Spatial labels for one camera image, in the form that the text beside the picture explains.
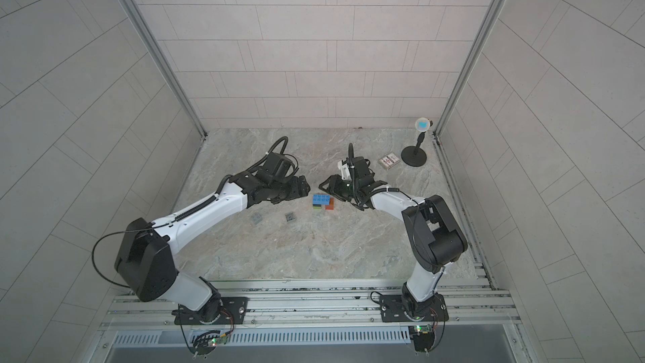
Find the light blue long lego brick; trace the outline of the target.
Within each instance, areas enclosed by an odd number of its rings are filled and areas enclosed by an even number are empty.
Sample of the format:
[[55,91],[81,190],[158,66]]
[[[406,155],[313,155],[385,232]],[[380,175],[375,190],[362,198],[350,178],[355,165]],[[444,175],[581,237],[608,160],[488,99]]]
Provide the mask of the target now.
[[314,194],[312,204],[314,206],[327,207],[331,203],[331,197],[327,194]]

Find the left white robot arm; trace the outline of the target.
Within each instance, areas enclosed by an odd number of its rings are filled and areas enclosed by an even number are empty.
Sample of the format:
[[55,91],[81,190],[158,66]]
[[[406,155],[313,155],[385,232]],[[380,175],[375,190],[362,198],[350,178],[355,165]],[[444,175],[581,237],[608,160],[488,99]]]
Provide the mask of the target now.
[[217,190],[189,205],[151,222],[138,218],[122,231],[114,269],[123,287],[141,302],[165,299],[211,324],[223,307],[219,291],[206,279],[181,272],[176,255],[198,236],[222,220],[258,203],[278,204],[304,198],[310,187],[298,175],[295,156],[268,152],[250,168],[227,175]]

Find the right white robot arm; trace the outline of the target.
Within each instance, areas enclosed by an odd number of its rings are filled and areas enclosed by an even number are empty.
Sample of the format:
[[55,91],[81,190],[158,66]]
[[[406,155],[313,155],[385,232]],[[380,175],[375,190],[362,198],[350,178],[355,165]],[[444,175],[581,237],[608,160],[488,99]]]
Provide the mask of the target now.
[[468,250],[468,241],[445,200],[413,197],[385,181],[376,180],[364,157],[339,162],[339,174],[318,188],[337,200],[388,213],[403,222],[416,265],[403,284],[398,306],[411,321],[445,322],[448,313],[438,283],[448,265]]

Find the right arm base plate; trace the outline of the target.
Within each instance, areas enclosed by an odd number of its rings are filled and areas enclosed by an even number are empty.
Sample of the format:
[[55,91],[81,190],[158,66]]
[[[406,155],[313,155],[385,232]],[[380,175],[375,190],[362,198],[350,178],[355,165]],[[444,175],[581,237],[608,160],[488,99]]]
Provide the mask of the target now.
[[407,299],[402,295],[382,295],[379,296],[379,305],[384,323],[441,324],[449,321],[446,302],[438,293],[420,304],[412,297]]

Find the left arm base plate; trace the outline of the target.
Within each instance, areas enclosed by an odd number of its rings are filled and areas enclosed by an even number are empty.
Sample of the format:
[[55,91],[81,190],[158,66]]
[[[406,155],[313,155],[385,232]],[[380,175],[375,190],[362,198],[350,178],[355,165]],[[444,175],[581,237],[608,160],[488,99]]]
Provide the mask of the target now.
[[180,305],[172,311],[175,325],[242,324],[249,300],[247,297],[215,297],[198,311]]

